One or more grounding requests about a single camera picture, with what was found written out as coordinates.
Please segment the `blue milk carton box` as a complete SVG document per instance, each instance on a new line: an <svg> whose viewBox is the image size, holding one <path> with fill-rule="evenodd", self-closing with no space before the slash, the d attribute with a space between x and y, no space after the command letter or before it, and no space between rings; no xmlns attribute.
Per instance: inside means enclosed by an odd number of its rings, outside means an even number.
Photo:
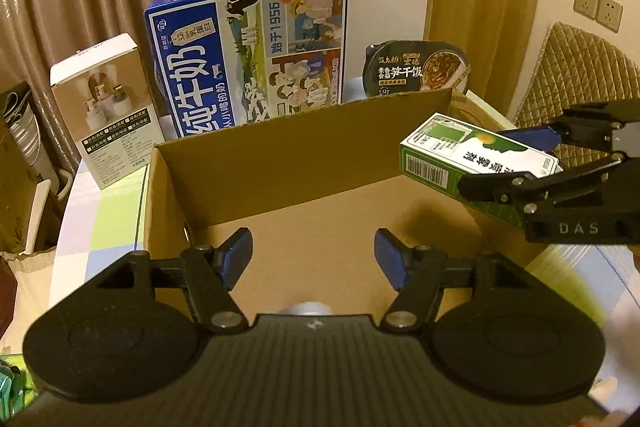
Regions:
<svg viewBox="0 0 640 427"><path fill-rule="evenodd" d="M154 75L180 138L340 104L348 0L154 0Z"/></svg>

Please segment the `checked tablecloth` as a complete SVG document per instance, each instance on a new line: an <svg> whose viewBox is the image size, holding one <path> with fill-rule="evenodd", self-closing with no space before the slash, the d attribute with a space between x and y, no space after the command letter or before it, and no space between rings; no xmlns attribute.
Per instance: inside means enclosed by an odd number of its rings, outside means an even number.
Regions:
<svg viewBox="0 0 640 427"><path fill-rule="evenodd" d="M488 129L497 123L490 118ZM70 295L107 265L143 244L145 206L150 166L130 174L105 190L99 190L87 170L76 176L53 268L52 303ZM639 274L624 247L539 247L527 265L604 329L608 352L602 378L615 378L605 405L612 410L631 411L639 403Z"/></svg>

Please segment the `cardboard boxes pile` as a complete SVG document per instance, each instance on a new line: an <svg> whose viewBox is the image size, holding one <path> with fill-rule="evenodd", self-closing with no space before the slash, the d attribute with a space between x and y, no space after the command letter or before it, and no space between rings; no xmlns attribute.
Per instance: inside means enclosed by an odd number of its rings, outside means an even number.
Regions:
<svg viewBox="0 0 640 427"><path fill-rule="evenodd" d="M1 93L1 250L46 251L58 243L60 179L43 145L27 83Z"/></svg>

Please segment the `wall socket plate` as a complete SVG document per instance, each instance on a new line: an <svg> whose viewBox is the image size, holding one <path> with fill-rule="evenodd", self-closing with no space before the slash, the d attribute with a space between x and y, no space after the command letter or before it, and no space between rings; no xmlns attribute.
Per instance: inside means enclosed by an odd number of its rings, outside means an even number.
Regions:
<svg viewBox="0 0 640 427"><path fill-rule="evenodd" d="M619 32L624 7L615 0L574 0L573 11L610 31Z"/></svg>

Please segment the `quilted brown chair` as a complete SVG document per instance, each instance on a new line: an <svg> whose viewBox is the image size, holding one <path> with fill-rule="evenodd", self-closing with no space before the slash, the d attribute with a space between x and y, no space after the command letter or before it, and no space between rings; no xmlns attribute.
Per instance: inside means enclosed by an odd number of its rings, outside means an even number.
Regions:
<svg viewBox="0 0 640 427"><path fill-rule="evenodd" d="M575 104L637 98L639 66L605 38L554 23L538 55L515 124L535 127Z"/></svg>

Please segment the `green white medicine box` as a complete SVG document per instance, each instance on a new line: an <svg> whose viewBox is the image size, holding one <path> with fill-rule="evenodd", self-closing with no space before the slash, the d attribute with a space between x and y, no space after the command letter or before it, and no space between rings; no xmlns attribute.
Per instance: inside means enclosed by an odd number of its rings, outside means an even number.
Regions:
<svg viewBox="0 0 640 427"><path fill-rule="evenodd" d="M462 197L462 176L525 171L541 178L561 170L559 159L550 154L439 113L400 143L399 156L405 176L517 229L521 219L512 207Z"/></svg>

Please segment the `brown cardboard box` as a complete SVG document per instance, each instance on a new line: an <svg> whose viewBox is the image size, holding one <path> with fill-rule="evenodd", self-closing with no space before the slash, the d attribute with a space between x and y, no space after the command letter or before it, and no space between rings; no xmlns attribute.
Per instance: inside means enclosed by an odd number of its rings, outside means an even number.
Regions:
<svg viewBox="0 0 640 427"><path fill-rule="evenodd" d="M490 125L483 109L445 90L164 143L152 154L144 247L172 258L250 229L253 258L232 293L248 317L305 301L382 317L395 294L374 259L380 228L454 258L500 253L527 265L539 247L520 231L401 174L400 142L435 113Z"/></svg>

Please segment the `black instant rice bowl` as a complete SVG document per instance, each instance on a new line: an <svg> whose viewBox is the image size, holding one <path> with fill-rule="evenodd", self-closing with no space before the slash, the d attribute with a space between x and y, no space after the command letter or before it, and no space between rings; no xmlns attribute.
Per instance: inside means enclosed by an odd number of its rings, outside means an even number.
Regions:
<svg viewBox="0 0 640 427"><path fill-rule="evenodd" d="M362 84L368 98L445 89L465 93L470 72L462 49L453 44L388 40L367 47Z"/></svg>

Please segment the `white beige product box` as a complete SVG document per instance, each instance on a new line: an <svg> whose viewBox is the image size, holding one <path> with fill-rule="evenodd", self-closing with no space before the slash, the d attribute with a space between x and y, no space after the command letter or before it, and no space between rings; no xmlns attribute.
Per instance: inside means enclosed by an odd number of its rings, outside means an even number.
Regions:
<svg viewBox="0 0 640 427"><path fill-rule="evenodd" d="M142 58L120 34L50 68L50 87L81 158L103 190L149 164L164 141Z"/></svg>

